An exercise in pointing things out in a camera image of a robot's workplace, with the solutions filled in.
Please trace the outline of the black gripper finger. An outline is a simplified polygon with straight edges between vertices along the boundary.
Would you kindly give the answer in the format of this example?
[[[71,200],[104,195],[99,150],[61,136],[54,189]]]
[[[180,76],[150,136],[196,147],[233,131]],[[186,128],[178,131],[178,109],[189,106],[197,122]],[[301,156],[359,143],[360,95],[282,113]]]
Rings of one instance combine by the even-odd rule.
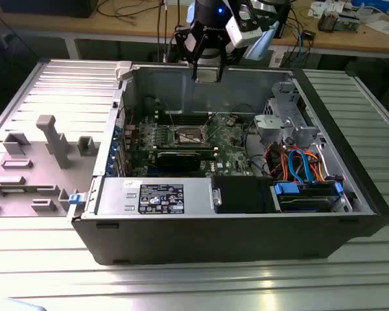
[[[197,79],[198,69],[198,44],[196,37],[197,26],[176,27],[174,39],[176,42],[179,59],[193,66],[192,79]]]
[[[224,68],[239,62],[243,55],[243,48],[236,48],[229,34],[223,30],[216,32],[215,48],[219,57],[217,82],[220,82]]]

